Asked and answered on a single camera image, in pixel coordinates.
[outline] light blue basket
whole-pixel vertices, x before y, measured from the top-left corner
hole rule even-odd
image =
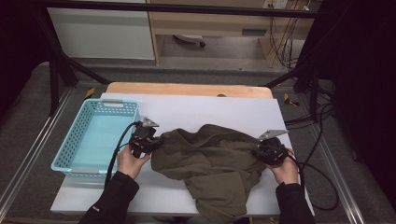
[[[125,128],[139,120],[138,102],[89,99],[78,111],[51,169],[65,175],[105,177]],[[127,143],[131,132],[124,137]]]

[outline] black sleeve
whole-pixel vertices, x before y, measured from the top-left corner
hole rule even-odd
[[[128,175],[116,172],[106,186],[99,200],[90,207],[79,224],[123,223],[129,202],[134,198],[139,186]]]
[[[282,183],[276,188],[276,197],[280,209],[279,224],[315,223],[299,184]]]

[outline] human hand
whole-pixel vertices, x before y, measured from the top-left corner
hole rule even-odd
[[[118,171],[130,176],[132,179],[137,178],[143,164],[150,159],[150,154],[138,159],[131,153],[131,146],[126,147],[117,155]]]
[[[293,155],[291,149],[288,149],[289,155]],[[294,184],[298,182],[298,167],[294,161],[287,157],[282,165],[273,167],[270,165],[266,165],[268,169],[270,169],[275,176],[276,182],[278,184]]]

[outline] white table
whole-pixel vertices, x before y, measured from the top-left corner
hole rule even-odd
[[[104,93],[103,99],[131,99],[139,102],[140,115],[159,123],[156,135],[182,128],[196,132],[206,124],[236,129],[259,136],[268,129],[285,130],[275,99]],[[279,139],[291,147],[289,136]],[[195,201],[183,181],[168,179],[151,170],[146,163],[136,182],[140,190],[130,203],[128,212],[145,216],[197,216]],[[95,203],[103,191],[104,179],[67,176],[51,207],[52,212],[81,214]],[[277,183],[269,170],[262,172],[260,183],[247,200],[247,217],[276,216]]]

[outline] olive green cloth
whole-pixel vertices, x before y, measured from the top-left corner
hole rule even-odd
[[[203,217],[230,223],[247,212],[250,190],[265,169],[250,152],[258,139],[212,124],[197,133],[176,129],[161,138],[151,156],[152,170],[184,180]]]

